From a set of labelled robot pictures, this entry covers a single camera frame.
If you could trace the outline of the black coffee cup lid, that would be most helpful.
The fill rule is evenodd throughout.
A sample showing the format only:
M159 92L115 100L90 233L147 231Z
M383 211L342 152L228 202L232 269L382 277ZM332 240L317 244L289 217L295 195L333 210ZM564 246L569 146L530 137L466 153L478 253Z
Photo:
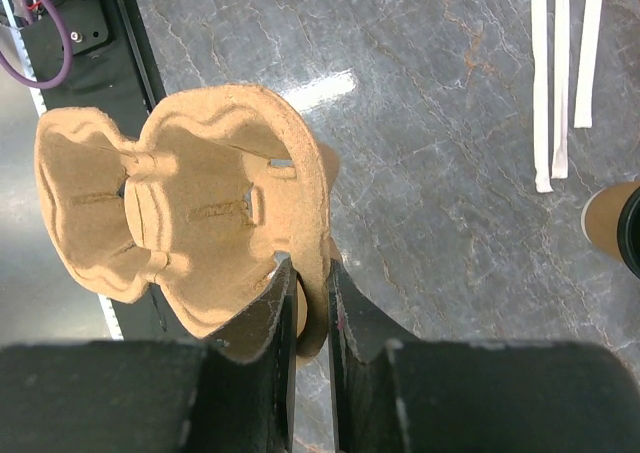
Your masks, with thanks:
M622 262L640 278L640 188L625 202L617 225L617 243Z

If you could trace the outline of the single paper coffee cup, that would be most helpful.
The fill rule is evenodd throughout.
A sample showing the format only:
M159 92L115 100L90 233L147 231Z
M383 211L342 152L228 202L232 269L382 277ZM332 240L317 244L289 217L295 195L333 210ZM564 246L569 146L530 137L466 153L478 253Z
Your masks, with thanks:
M617 243L618 220L625 202L637 188L638 181L604 188L587 201L581 214L581 227L587 240L620 263L623 262Z

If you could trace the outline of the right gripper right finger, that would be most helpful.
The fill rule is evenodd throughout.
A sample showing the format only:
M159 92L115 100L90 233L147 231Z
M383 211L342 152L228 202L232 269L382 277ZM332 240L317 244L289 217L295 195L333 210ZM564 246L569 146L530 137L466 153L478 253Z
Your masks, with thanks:
M635 452L639 389L606 348L533 340L422 340L339 262L329 290L340 452Z

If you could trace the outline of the brown pulp cup carrier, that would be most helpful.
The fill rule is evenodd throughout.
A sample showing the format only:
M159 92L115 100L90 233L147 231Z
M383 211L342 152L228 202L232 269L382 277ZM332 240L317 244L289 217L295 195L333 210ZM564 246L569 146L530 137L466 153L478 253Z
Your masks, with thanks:
M304 297L298 363L321 350L340 160L275 92L181 91L137 138L99 109L52 109L37 125L34 169L49 237L84 288L133 303L156 284L203 338L262 294L284 252Z

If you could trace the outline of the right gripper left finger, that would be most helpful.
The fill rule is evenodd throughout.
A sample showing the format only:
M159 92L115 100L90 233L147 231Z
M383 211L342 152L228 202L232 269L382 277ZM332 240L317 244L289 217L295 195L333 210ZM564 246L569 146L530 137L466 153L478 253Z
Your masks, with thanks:
M287 452L297 274L199 341L17 344L1 351L5 452Z

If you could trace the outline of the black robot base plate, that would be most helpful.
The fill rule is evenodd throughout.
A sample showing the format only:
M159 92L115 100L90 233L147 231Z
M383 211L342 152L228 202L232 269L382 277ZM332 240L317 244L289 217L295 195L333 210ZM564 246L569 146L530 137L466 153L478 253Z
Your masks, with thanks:
M48 1L64 22L65 37L43 1L16 0L26 8L20 37L36 81L62 71L63 43L70 43L67 75L58 86L42 91L44 107L95 107L126 137L138 138L165 90L136 0Z

